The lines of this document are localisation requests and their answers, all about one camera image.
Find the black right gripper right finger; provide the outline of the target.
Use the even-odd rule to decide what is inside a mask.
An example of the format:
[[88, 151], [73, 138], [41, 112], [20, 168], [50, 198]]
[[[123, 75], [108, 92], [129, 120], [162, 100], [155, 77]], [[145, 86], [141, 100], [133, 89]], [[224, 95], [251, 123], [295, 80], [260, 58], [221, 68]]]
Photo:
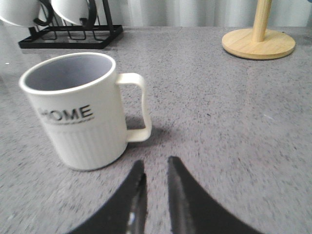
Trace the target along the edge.
[[174, 234], [259, 234], [216, 202], [181, 159], [168, 159], [168, 196]]

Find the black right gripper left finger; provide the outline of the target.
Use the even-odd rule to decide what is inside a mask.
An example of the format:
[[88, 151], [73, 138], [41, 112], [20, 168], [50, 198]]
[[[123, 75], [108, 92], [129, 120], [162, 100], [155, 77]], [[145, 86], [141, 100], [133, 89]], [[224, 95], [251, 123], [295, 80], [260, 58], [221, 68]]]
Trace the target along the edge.
[[144, 163], [134, 163], [123, 183], [91, 217], [71, 234], [143, 234], [147, 215]]

